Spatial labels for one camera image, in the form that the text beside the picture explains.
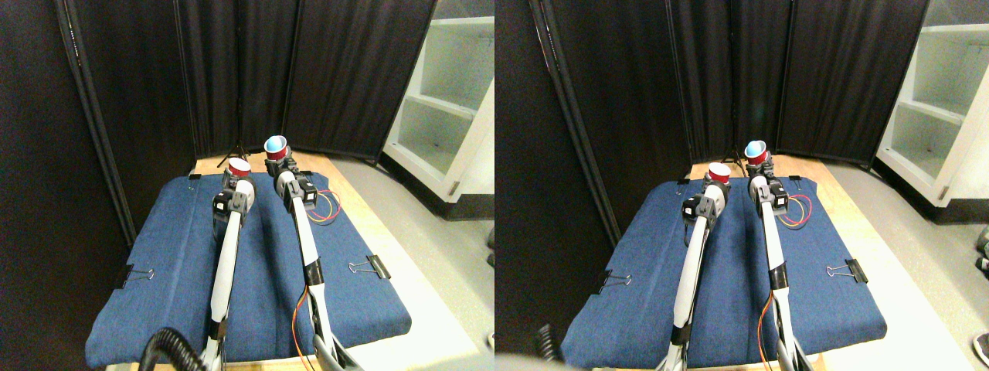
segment wooden table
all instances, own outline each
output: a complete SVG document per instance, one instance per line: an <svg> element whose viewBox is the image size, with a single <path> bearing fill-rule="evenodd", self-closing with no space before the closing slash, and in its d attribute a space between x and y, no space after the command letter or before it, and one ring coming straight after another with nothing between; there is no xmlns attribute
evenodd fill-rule
<svg viewBox="0 0 989 371"><path fill-rule="evenodd" d="M329 179L329 188L342 200L347 217L360 232L375 254L388 262L392 273L392 285L399 293L412 327L407 334L378 340L349 348L350 354L367 371L428 369L429 365L444 360L461 358L478 352L474 342L443 304L436 290L408 257L395 237L385 228L364 199L350 186L329 158L321 154L293 152L299 168L320 173ZM193 171L197 174L217 174L226 169L217 168L222 156L199 160ZM263 153L248 157L252 172L265 172ZM273 192L271 184L258 184L258 192ZM312 357L313 365L318 362ZM137 364L117 365L117 369L136 370ZM158 365L155 370L171 370ZM299 357L257 362L229 363L228 370L305 370Z"/></svg>
<svg viewBox="0 0 989 371"><path fill-rule="evenodd" d="M814 369L970 370L971 364L938 314L831 171L815 159L774 155L772 160L777 176L800 175L817 182L817 197L845 246L868 274L869 291L888 325L882 339L822 353ZM733 177L743 176L738 166L730 167ZM690 179L703 178L706 171L706 163L695 164ZM775 362L772 365L778 370ZM763 368L753 364L718 369Z"/></svg>

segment black cable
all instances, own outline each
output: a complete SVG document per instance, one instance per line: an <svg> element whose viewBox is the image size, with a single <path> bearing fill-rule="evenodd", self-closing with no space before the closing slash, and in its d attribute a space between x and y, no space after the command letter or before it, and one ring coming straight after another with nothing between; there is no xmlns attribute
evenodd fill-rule
<svg viewBox="0 0 989 371"><path fill-rule="evenodd" d="M189 341L175 328L163 327L156 332L144 347L140 358L140 371L152 371L158 358L165 356L178 371L206 371L206 365Z"/></svg>

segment white cabinet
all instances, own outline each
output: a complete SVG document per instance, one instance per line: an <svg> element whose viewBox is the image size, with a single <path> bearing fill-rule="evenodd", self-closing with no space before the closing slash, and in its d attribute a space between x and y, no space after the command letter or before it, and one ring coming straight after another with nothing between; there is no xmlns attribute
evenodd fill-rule
<svg viewBox="0 0 989 371"><path fill-rule="evenodd" d="M495 17L430 23L384 151L443 202L495 193Z"/></svg>
<svg viewBox="0 0 989 371"><path fill-rule="evenodd" d="M989 24L925 27L876 154L936 208L989 199Z"/></svg>

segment binder clip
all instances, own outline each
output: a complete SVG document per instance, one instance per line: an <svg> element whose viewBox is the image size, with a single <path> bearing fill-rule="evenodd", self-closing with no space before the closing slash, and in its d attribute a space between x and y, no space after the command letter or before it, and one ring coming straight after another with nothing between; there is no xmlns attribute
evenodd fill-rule
<svg viewBox="0 0 989 371"><path fill-rule="evenodd" d="M379 279L383 279L383 280L392 279L392 274L388 272L388 268L385 268L385 263L381 261L381 258L378 257L378 255L368 255L367 258L368 261L365 261L363 263L357 263L357 264L347 263L348 268L350 268L350 273L370 272L370 273L378 274ZM357 269L357 267L366 264L371 264L372 269Z"/></svg>
<svg viewBox="0 0 989 371"><path fill-rule="evenodd" d="M189 190L190 191L196 189L196 187L193 187L192 186L193 185L193 182L192 181L193 180L199 180L199 178L202 178L202 177L203 177L203 175L200 175L200 174L189 174Z"/></svg>
<svg viewBox="0 0 989 371"><path fill-rule="evenodd" d="M686 185L690 183L690 179L680 179L676 182L676 195L682 195L683 190L686 189Z"/></svg>
<svg viewBox="0 0 989 371"><path fill-rule="evenodd" d="M851 273L836 272L837 270L842 268L849 268L849 271ZM858 260L855 259L845 259L845 265L842 265L840 267L832 268L831 266L828 266L828 275L831 277L849 276L849 277L854 277L856 282L868 283L868 277L865 277L865 272L862 271L861 265L858 265Z"/></svg>
<svg viewBox="0 0 989 371"><path fill-rule="evenodd" d="M620 279L621 281L608 283L608 281L611 280L612 278ZM598 280L601 282L601 286L597 288L596 293L592 293L593 295L601 295L601 292L604 291L605 287L611 287L615 285L628 286L630 283L632 283L632 276L631 275L615 276L611 274L611 269L607 269L601 272L601 274L598 276Z"/></svg>
<svg viewBox="0 0 989 371"><path fill-rule="evenodd" d="M793 184L797 186L797 191L803 190L803 178L801 178L800 175L790 175L790 180L792 180Z"/></svg>
<svg viewBox="0 0 989 371"><path fill-rule="evenodd" d="M131 273L139 273L139 275L137 277L132 278ZM154 269L136 270L134 269L133 264L128 264L125 265L124 269L121 270L120 280L119 280L121 284L117 288L123 289L127 287L127 283L131 281L136 281L136 280L150 281L152 278L154 278Z"/></svg>

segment floor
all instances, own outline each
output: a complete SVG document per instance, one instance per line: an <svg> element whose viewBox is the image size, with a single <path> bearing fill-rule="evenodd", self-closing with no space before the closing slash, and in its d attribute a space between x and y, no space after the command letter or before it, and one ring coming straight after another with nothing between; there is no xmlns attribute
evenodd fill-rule
<svg viewBox="0 0 989 371"><path fill-rule="evenodd" d="M985 226L937 226L874 173L824 163L910 273L972 367L989 369L971 344L972 337L989 331L989 280L974 265L980 256L975 240Z"/></svg>
<svg viewBox="0 0 989 371"><path fill-rule="evenodd" d="M487 351L495 330L495 270L487 263L486 242L495 222L444 221L381 166L347 157L330 161L402 244L478 349Z"/></svg>

